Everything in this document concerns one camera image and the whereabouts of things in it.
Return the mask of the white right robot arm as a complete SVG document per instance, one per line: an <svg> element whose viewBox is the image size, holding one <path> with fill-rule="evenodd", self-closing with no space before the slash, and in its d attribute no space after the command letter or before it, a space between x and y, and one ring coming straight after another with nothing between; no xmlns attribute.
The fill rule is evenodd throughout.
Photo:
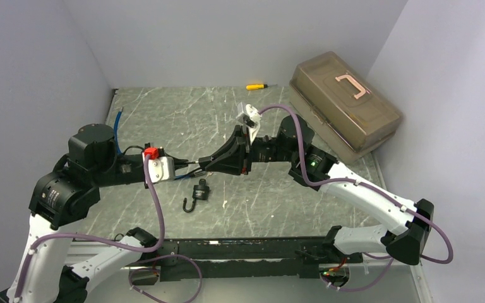
<svg viewBox="0 0 485 303"><path fill-rule="evenodd" d="M210 156L201 157L198 165L206 172L243 175L254 163L290 163L289 175L306 187L301 164L306 164L309 187L342 198L378 221L375 227L332 227L323 243L323 255L340 261L354 253L387 253L408 265L417 265L431 231L434 206L396 197L363 179L334 156L312 145L314 132L300 119L304 155L298 153L296 124L291 116L283 118L275 137L249 138L250 129L237 125L229 139Z"/></svg>

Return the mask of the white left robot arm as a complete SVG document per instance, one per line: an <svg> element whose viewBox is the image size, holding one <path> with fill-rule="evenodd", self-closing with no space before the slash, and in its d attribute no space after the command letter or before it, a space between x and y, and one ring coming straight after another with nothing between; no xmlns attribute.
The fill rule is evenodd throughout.
<svg viewBox="0 0 485 303"><path fill-rule="evenodd" d="M133 228L119 241L80 234L103 187L141 183L164 222L154 184L171 181L188 160L146 146L138 154L120 152L114 130L105 124L81 127L68 141L68 152L41 177L29 204L28 238L12 285L0 302L84 302L101 282L122 267L150 264L165 239Z"/></svg>

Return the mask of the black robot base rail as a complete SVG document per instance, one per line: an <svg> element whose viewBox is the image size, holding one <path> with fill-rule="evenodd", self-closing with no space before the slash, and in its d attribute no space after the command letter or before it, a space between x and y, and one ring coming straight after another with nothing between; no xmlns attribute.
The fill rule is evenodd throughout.
<svg viewBox="0 0 485 303"><path fill-rule="evenodd" d="M167 239L133 262L154 267L163 282L197 278L295 276L319 278L330 268L362 263L344 255L324 236Z"/></svg>

